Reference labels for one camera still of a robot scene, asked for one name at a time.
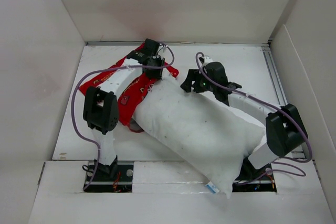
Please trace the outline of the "red cartoon print pillowcase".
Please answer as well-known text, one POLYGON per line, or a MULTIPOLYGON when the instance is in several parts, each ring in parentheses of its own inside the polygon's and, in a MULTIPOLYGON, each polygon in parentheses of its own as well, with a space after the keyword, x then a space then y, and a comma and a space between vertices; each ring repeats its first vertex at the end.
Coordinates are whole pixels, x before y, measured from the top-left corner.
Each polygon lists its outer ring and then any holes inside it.
MULTIPOLYGON (((132 132, 142 132, 132 117, 137 106, 159 81, 145 76, 143 62, 146 55, 156 55, 161 44, 146 39, 138 48, 112 65, 109 71, 80 85, 79 91, 85 96, 83 119, 90 129, 107 134, 117 123, 121 123, 132 132)), ((179 71, 170 63, 165 62, 164 69, 175 78, 179 75, 179 71)))

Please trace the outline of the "white pillow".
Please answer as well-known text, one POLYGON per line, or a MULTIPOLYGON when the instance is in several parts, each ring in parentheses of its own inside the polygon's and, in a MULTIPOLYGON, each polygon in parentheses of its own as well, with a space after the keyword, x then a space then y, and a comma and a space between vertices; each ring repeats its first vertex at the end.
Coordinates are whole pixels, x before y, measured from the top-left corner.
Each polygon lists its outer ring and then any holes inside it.
POLYGON ((243 159, 266 135, 227 106, 197 93, 185 93, 164 77, 137 106, 133 118, 148 135, 168 147, 212 182, 227 198, 243 159))

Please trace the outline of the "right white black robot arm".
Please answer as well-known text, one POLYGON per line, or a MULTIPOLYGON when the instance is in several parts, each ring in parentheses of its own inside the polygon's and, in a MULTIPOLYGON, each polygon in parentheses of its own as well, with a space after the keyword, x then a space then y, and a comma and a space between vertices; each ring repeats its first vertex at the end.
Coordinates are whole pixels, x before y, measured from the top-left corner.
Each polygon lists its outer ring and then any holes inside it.
POLYGON ((271 162, 285 158, 295 148, 308 141, 308 133, 298 109, 288 103, 273 105, 242 91, 242 86, 228 80, 224 66, 217 61, 196 61, 197 68, 189 69, 181 88, 187 92, 211 92, 215 99, 239 109, 261 122, 266 128, 266 142, 243 160, 238 176, 244 182, 265 175, 271 162))

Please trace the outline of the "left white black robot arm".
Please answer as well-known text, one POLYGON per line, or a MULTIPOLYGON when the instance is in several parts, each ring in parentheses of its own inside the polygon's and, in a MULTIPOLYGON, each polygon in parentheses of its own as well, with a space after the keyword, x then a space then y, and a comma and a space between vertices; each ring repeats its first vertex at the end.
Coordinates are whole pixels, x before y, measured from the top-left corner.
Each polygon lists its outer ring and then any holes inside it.
POLYGON ((112 180, 118 176, 113 130, 118 123, 130 125, 147 88, 161 79, 167 66, 165 50, 165 44, 146 39, 109 71, 100 72, 79 87, 85 96, 83 119, 92 130, 98 149, 97 159, 89 167, 94 172, 92 179, 112 180))

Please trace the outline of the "aluminium rail right side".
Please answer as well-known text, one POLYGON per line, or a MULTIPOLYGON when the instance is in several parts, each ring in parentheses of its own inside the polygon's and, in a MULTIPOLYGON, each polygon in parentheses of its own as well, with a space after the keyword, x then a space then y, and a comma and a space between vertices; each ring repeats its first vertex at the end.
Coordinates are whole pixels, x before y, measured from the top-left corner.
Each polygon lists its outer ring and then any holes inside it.
POLYGON ((272 57, 271 49, 269 46, 262 46, 261 49, 264 54, 265 62, 268 68, 268 72, 271 78, 272 85, 274 87, 278 103, 280 105, 286 105, 287 104, 286 95, 284 93, 280 77, 272 57))

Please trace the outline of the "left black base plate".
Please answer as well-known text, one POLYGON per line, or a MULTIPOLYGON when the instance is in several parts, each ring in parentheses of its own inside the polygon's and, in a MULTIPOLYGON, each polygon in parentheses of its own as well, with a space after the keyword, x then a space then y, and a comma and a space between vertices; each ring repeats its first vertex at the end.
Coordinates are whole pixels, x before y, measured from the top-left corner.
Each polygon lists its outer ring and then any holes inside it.
POLYGON ((86 193, 131 193, 133 185, 134 162, 118 162, 114 175, 97 170, 92 182, 88 186, 94 164, 83 165, 86 172, 86 179, 83 190, 86 193))

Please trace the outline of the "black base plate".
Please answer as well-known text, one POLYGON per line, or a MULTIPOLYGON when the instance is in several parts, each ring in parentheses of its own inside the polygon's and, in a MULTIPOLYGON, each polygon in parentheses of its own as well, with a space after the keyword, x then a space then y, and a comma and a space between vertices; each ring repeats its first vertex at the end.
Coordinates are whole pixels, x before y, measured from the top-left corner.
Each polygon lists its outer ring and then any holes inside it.
POLYGON ((86 179, 83 190, 86 193, 131 193, 133 185, 134 162, 118 162, 114 175, 97 170, 92 182, 88 186, 94 164, 83 165, 86 172, 86 179))
POLYGON ((261 176, 271 165, 266 165, 262 169, 255 170, 242 167, 239 176, 233 182, 234 193, 257 193, 277 191, 275 179, 273 175, 261 176))

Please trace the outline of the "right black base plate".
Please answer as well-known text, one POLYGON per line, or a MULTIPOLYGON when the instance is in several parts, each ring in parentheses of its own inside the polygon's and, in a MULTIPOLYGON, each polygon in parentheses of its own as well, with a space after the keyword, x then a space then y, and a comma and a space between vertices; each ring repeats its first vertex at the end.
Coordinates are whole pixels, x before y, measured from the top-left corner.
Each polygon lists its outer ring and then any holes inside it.
POLYGON ((266 165, 262 169, 255 170, 242 167, 239 176, 233 182, 234 193, 257 193, 277 191, 275 179, 273 175, 261 176, 271 165, 266 165))

